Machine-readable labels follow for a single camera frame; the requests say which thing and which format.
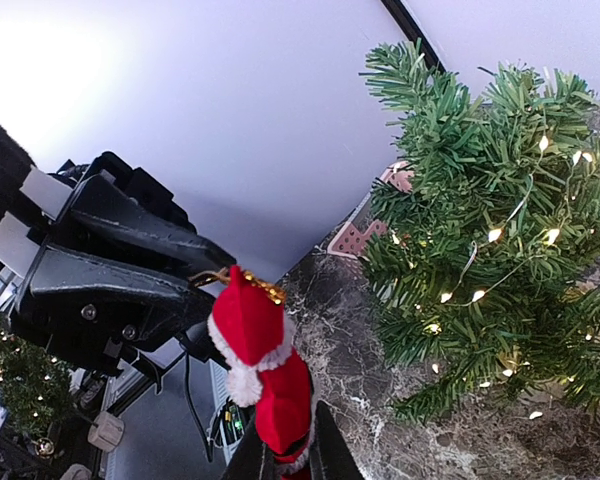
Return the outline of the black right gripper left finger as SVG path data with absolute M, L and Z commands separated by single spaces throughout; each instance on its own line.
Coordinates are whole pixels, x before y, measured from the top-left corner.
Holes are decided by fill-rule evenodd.
M 260 439 L 252 419 L 221 480 L 273 480 L 273 453 Z

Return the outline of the red santa ornament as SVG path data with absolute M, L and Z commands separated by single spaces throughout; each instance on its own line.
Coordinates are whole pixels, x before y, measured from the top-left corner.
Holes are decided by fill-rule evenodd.
M 255 428 L 282 479 L 309 479 L 316 399 L 306 362 L 294 347 L 286 293 L 233 266 L 207 320 L 229 367 L 227 389 L 240 407 L 255 408 Z

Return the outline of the small green christmas tree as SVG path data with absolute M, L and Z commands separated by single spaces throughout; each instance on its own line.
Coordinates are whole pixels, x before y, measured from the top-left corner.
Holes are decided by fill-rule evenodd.
M 366 57 L 370 93 L 395 113 L 407 193 L 377 180 L 387 226 L 361 262 L 392 366 L 435 360 L 438 378 L 394 402 L 423 423 L 467 395 L 510 400 L 548 385 L 600 409 L 598 98 L 572 72 L 502 64 L 473 95 L 418 43 Z

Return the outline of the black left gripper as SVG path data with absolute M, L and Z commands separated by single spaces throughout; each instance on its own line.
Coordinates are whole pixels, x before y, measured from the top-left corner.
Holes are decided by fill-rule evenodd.
M 22 280 L 12 331 L 110 376 L 203 322 L 214 297 L 189 280 L 236 259 L 196 233 L 172 193 L 105 152 L 57 173 L 0 150 L 0 262 Z

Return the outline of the pink plastic basket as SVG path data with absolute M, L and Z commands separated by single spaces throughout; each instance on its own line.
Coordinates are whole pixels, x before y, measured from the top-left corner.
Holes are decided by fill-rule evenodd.
M 378 180 L 399 192 L 407 193 L 411 189 L 411 176 L 408 163 L 402 160 L 388 166 Z M 386 232 L 387 226 L 372 215 L 371 207 L 372 191 L 369 191 L 328 244 L 328 254 L 347 261 L 357 261 L 364 255 L 371 237 Z

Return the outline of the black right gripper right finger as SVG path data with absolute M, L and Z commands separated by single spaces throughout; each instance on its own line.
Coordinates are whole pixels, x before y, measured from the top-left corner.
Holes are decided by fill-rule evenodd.
M 320 400 L 315 411 L 315 434 L 310 447 L 312 480 L 363 480 L 356 462 L 328 408 Z

